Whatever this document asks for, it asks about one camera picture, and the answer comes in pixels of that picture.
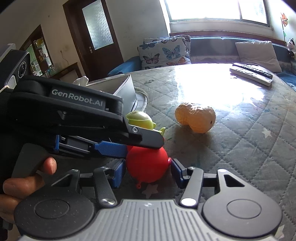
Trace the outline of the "person's left hand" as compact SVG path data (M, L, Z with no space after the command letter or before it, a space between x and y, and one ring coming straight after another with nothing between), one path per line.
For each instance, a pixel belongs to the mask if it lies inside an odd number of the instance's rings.
M1 194L1 218L15 223L14 210L27 196L45 185L43 177L35 173L26 178L9 178L3 183L4 194Z

